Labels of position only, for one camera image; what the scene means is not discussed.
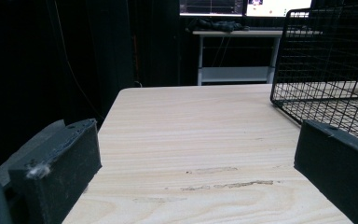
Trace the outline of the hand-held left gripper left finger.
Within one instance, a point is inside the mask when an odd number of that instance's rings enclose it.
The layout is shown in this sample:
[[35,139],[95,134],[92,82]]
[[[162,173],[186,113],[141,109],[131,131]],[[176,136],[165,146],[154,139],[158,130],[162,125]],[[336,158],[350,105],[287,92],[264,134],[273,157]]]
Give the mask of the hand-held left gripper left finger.
[[95,119],[50,124],[0,165],[0,224],[62,224],[101,167]]

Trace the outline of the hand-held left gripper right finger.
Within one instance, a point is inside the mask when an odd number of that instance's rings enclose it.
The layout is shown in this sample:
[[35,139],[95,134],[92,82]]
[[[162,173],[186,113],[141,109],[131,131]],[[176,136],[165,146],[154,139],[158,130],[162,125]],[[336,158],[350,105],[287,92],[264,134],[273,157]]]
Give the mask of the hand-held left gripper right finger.
[[294,167],[358,224],[358,138],[334,126],[305,120]]

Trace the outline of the white desk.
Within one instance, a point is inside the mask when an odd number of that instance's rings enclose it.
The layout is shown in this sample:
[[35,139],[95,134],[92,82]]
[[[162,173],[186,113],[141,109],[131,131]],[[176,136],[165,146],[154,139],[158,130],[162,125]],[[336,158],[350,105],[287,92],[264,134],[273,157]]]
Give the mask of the white desk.
[[[282,31],[253,30],[233,31],[231,33],[221,31],[194,31],[200,39],[198,80],[197,85],[204,83],[234,83],[234,82],[266,82],[270,83],[275,69],[278,48],[282,37]],[[210,37],[221,37],[222,40],[230,41],[232,38],[272,38],[269,65],[266,66],[245,66],[245,67],[223,67],[214,65],[205,67],[203,65],[204,39]]]

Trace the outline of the computer monitor with white screen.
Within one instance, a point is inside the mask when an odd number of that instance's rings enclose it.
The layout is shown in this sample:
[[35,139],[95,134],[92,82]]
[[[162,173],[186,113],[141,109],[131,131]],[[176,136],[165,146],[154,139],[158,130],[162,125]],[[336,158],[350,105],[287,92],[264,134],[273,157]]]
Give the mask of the computer monitor with white screen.
[[248,17],[285,17],[292,9],[308,8],[312,0],[248,0]]

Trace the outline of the dark cloth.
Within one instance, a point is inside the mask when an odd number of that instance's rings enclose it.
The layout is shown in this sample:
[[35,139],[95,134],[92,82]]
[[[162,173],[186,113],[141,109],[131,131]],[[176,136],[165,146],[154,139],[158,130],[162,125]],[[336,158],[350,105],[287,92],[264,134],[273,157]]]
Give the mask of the dark cloth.
[[249,31],[250,27],[235,21],[211,21],[207,19],[194,19],[186,27],[187,32],[193,31],[220,31],[231,33],[234,31]]

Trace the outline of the computer monitor with dark screen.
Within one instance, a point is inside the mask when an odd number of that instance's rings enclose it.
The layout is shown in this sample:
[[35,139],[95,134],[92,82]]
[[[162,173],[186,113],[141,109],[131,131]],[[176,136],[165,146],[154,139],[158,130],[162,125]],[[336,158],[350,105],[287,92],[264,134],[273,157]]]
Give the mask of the computer monitor with dark screen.
[[244,0],[179,0],[181,16],[241,17]]

